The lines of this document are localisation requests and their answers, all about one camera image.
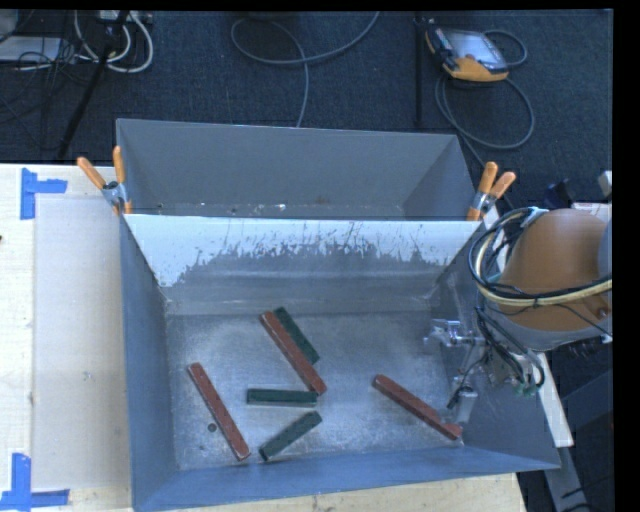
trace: black stand leg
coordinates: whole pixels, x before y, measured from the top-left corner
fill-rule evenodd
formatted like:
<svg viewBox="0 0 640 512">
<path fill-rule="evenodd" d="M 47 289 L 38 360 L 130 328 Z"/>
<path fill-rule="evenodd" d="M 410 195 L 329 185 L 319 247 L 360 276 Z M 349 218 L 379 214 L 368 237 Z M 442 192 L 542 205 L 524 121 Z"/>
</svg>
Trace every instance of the black stand leg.
<svg viewBox="0 0 640 512">
<path fill-rule="evenodd" d="M 413 20 L 416 29 L 416 128 L 421 130 L 422 126 L 422 62 L 424 60 L 424 31 L 421 29 L 422 22 L 421 11 L 416 11 Z"/>
<path fill-rule="evenodd" d="M 98 67 L 96 68 L 91 80 L 89 81 L 89 85 L 84 91 L 82 96 L 82 100 L 76 107 L 73 116 L 71 117 L 71 121 L 69 121 L 69 125 L 64 133 L 62 139 L 60 139 L 60 148 L 58 149 L 57 160 L 62 160 L 69 149 L 69 144 L 71 144 L 71 140 L 76 133 L 76 129 L 80 124 L 80 120 L 84 115 L 84 111 L 89 104 L 89 100 L 91 100 L 91 96 L 93 95 L 93 91 L 98 85 L 98 81 L 102 76 L 104 68 L 107 65 L 107 60 L 109 59 L 109 55 L 113 51 L 115 47 L 115 42 L 122 32 L 122 27 L 129 16 L 129 10 L 121 10 L 118 12 L 118 17 L 113 25 L 107 25 L 107 41 L 105 42 L 104 49 L 102 50 L 102 54 L 100 56 L 100 60 L 98 61 Z"/>
</svg>

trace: clamp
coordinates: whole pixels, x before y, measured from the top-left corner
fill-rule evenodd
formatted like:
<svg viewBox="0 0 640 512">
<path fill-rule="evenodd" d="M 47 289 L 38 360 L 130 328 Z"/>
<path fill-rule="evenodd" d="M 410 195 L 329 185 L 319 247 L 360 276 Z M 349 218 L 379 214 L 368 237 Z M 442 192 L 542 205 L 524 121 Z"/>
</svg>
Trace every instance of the clamp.
<svg viewBox="0 0 640 512">
<path fill-rule="evenodd" d="M 116 215 L 120 213 L 121 209 L 124 213 L 132 213 L 133 206 L 124 185 L 126 173 L 124 169 L 124 161 L 122 159 L 122 149 L 120 146 L 115 146 L 113 148 L 113 166 L 116 170 L 116 181 L 112 181 L 111 183 L 107 183 L 93 164 L 85 157 L 78 157 L 76 163 L 87 175 L 87 178 L 91 180 L 91 183 L 93 183 L 100 192 L 102 192 L 104 198 L 113 207 L 113 211 Z"/>
<path fill-rule="evenodd" d="M 467 212 L 467 220 L 482 219 L 516 180 L 516 174 L 507 171 L 494 183 L 497 175 L 498 165 L 495 162 L 487 162 L 480 178 L 478 191 Z"/>
</svg>

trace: gray bin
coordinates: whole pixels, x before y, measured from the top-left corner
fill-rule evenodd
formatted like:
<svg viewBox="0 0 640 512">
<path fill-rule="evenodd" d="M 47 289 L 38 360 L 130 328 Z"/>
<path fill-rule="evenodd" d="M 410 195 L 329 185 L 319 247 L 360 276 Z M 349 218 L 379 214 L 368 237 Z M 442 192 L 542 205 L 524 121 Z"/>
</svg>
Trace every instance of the gray bin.
<svg viewBox="0 0 640 512">
<path fill-rule="evenodd" d="M 120 119 L 117 142 L 134 208 L 120 238 L 136 510 L 558 467 L 537 396 L 486 383 L 461 442 L 371 385 L 385 374 L 445 410 L 459 361 L 423 338 L 436 314 L 469 314 L 442 282 L 471 303 L 481 229 L 464 221 L 474 190 L 455 136 Z M 328 391 L 322 423 L 266 463 L 260 445 L 305 412 L 245 402 L 306 389 L 258 320 L 281 306 Z M 208 430 L 194 362 L 248 459 Z"/>
</svg>

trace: dark floor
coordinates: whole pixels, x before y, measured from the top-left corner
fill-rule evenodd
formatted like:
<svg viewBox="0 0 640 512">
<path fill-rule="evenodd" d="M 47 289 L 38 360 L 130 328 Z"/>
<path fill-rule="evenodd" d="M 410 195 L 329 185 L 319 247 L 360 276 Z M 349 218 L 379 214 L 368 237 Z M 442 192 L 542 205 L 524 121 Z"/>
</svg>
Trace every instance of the dark floor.
<svg viewBox="0 0 640 512">
<path fill-rule="evenodd" d="M 111 39 L 96 13 L 79 11 L 78 26 L 99 52 Z M 117 118 L 458 133 L 474 184 L 487 160 L 516 172 L 501 210 L 544 206 L 550 187 L 561 182 L 570 200 L 601 202 L 598 177 L 612 168 L 613 16 L 612 9 L 383 11 L 377 17 L 153 11 L 143 23 L 153 41 L 150 66 L 114 69 L 135 70 L 149 57 L 144 32 L 128 23 L 131 50 L 91 89 L 97 64 L 73 57 L 80 48 L 74 11 L 22 9 L 15 35 L 69 44 L 40 70 L 28 69 L 28 55 L 19 64 L 0 63 L 0 161 L 71 163 L 85 155 L 110 165 Z M 440 82 L 443 71 L 422 39 L 416 44 L 416 26 L 429 18 L 487 32 L 512 64 L 526 59 L 493 86 Z M 332 53 L 361 34 L 343 51 L 310 62 L 307 88 L 305 67 L 282 63 L 302 53 Z M 117 38 L 115 51 L 123 45 Z M 444 96 L 436 94 L 439 83 Z M 89 101 L 79 109 L 83 97 Z M 563 347 L 550 360 L 564 397 L 612 367 L 612 343 Z M 572 456 L 591 508 L 614 510 L 612 417 L 594 418 L 575 440 Z M 553 510 L 543 474 L 520 478 L 528 512 Z"/>
</svg>

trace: white cable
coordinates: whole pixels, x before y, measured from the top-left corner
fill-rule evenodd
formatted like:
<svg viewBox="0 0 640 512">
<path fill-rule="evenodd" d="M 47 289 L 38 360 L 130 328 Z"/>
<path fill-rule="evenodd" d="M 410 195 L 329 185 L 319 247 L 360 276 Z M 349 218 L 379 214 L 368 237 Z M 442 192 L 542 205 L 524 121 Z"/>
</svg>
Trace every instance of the white cable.
<svg viewBox="0 0 640 512">
<path fill-rule="evenodd" d="M 74 9 L 73 13 L 74 13 L 73 26 L 75 27 L 76 35 L 78 36 L 78 39 L 80 39 L 80 41 L 82 42 L 82 48 L 89 54 L 89 57 L 87 57 L 86 55 L 78 55 L 78 58 L 83 60 L 98 62 L 100 60 L 100 57 L 87 44 L 87 42 L 85 41 L 84 35 L 80 30 L 80 25 L 78 24 L 78 10 Z M 124 50 L 122 50 L 122 52 L 119 55 L 116 55 L 115 57 L 111 57 L 110 59 L 108 59 L 107 63 L 116 62 L 123 59 L 124 57 L 127 56 L 127 53 L 129 53 L 129 50 L 131 49 L 131 34 L 129 33 L 129 29 L 127 29 L 127 27 L 124 27 L 124 26 L 122 27 L 122 29 L 124 31 L 125 38 L 127 40 L 125 48 Z"/>
<path fill-rule="evenodd" d="M 66 49 L 67 48 L 72 48 L 72 45 L 67 43 L 68 46 L 63 48 L 63 42 L 64 41 L 60 42 L 60 47 L 58 49 L 58 55 L 55 58 L 51 59 L 51 58 L 47 57 L 42 52 L 25 52 L 25 53 L 22 54 L 22 56 L 24 56 L 26 54 L 36 54 L 36 55 L 38 55 L 40 57 L 40 60 L 36 64 L 34 64 L 32 66 L 21 66 L 20 65 L 20 62 L 21 62 L 21 59 L 22 59 L 22 56 L 21 56 L 21 58 L 18 60 L 18 65 L 16 66 L 15 69 L 17 71 L 39 71 L 41 69 L 49 69 L 54 64 L 55 65 L 60 65 L 61 63 L 62 64 L 69 64 L 74 57 L 77 57 L 77 54 L 72 54 L 72 55 L 69 55 L 69 56 L 65 56 L 64 53 L 65 53 Z"/>
<path fill-rule="evenodd" d="M 149 53 L 147 55 L 147 59 L 145 60 L 145 62 L 143 64 L 141 64 L 140 66 L 136 67 L 136 68 L 123 68 L 123 67 L 115 66 L 115 65 L 112 64 L 112 62 L 115 62 L 115 61 L 118 61 L 118 60 L 121 60 L 122 58 L 124 58 L 126 56 L 126 54 L 129 53 L 129 51 L 131 49 L 131 35 L 129 34 L 129 30 L 127 29 L 127 27 L 123 26 L 122 28 L 123 28 L 125 36 L 127 38 L 126 48 L 120 55 L 117 55 L 117 56 L 112 57 L 111 59 L 107 60 L 107 68 L 109 68 L 112 71 L 117 71 L 118 73 L 140 73 L 141 71 L 144 71 L 145 69 L 147 69 L 151 65 L 151 62 L 153 61 L 153 41 L 151 39 L 151 34 L 149 34 L 149 31 L 147 30 L 147 27 L 145 27 L 144 24 L 140 21 L 140 17 L 136 13 L 133 13 L 133 12 L 130 13 L 129 17 L 133 20 L 133 22 L 138 26 L 140 31 L 144 34 Z M 80 26 L 78 25 L 78 11 L 77 10 L 75 11 L 74 25 L 75 25 L 75 28 L 76 28 L 76 34 L 78 35 L 78 37 L 82 41 L 82 47 L 92 57 L 91 59 L 88 59 L 87 57 L 81 56 L 81 58 L 92 60 L 93 62 L 97 62 L 99 60 L 99 57 L 96 55 L 96 53 L 93 50 L 91 50 L 89 45 L 86 44 L 86 42 L 84 40 L 84 36 L 82 35 L 82 32 L 80 31 Z"/>
<path fill-rule="evenodd" d="M 242 19 L 237 20 L 231 26 L 231 41 L 233 42 L 234 46 L 240 52 L 245 54 L 247 57 L 249 57 L 249 58 L 251 58 L 253 60 L 257 60 L 258 62 L 262 62 L 264 64 L 285 65 L 285 66 L 293 65 L 293 64 L 305 64 L 305 63 L 316 62 L 316 61 L 319 61 L 319 60 L 322 60 L 322 59 L 333 57 L 334 55 L 338 55 L 339 53 L 342 53 L 342 52 L 348 50 L 349 48 L 351 48 L 352 46 L 356 45 L 362 38 L 364 38 L 364 36 L 367 35 L 367 33 L 371 30 L 373 25 L 375 25 L 375 23 L 378 20 L 379 16 L 380 16 L 380 11 L 376 11 L 376 13 L 373 15 L 373 18 L 371 19 L 371 21 L 369 22 L 367 27 L 358 35 L 358 37 L 353 39 L 351 42 L 345 44 L 344 46 L 341 46 L 340 48 L 337 48 L 335 50 L 331 50 L 331 51 L 326 52 L 326 53 L 322 53 L 320 55 L 313 55 L 311 57 L 302 57 L 300 59 L 291 59 L 291 60 L 264 59 L 262 57 L 258 57 L 257 55 L 254 55 L 254 54 L 248 52 L 247 50 L 245 50 L 244 48 L 242 48 L 238 44 L 238 41 L 236 40 L 235 32 L 236 32 L 236 27 L 238 25 L 240 25 L 241 23 L 244 23 L 246 21 L 246 18 L 242 18 Z"/>
</svg>

